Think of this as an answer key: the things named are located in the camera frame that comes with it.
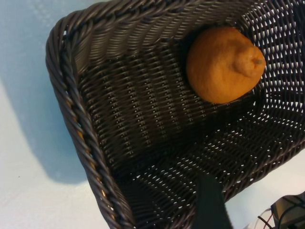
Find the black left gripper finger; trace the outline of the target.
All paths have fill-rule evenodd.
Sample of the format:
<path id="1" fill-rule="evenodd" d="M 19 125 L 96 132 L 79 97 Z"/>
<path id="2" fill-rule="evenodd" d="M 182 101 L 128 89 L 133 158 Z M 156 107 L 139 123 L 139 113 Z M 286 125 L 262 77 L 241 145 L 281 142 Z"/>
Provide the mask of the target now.
<path id="1" fill-rule="evenodd" d="M 195 229 L 231 229 L 219 182 L 210 175 L 200 176 L 197 183 L 195 204 Z"/>

